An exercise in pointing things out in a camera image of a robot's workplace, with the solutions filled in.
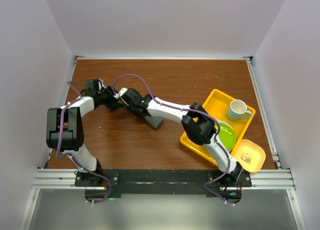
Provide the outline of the grey cloth napkin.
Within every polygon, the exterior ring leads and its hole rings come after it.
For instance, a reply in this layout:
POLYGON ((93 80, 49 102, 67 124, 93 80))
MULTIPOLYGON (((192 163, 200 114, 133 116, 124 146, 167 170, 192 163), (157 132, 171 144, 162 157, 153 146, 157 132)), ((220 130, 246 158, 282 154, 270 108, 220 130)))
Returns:
POLYGON ((164 121, 162 117, 159 116, 144 116, 145 121, 154 129, 157 129, 164 121))

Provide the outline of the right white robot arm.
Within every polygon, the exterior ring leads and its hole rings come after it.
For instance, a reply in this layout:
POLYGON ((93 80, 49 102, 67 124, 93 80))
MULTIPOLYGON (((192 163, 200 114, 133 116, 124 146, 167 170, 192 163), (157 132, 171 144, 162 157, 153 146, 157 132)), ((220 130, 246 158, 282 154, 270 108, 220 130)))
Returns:
POLYGON ((142 97, 139 94, 121 97, 126 108, 133 114, 144 118, 153 128, 158 128, 163 119, 182 125, 188 138, 196 145, 203 146, 216 161, 227 186, 233 187, 241 180, 242 166, 231 156, 220 140, 221 127, 217 120, 210 116, 199 104, 179 105, 163 101, 150 94, 142 97))

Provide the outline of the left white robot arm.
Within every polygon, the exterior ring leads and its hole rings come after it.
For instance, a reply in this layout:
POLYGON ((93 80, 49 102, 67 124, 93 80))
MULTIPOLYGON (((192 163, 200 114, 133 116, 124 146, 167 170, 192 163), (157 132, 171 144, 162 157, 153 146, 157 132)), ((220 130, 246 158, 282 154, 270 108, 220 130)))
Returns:
POLYGON ((46 144, 56 150, 56 159, 69 158, 77 167, 76 176, 90 186, 109 185, 101 164, 84 143, 82 117, 104 105, 113 110, 121 107, 112 86, 86 87, 61 107, 50 108, 46 120, 46 144))

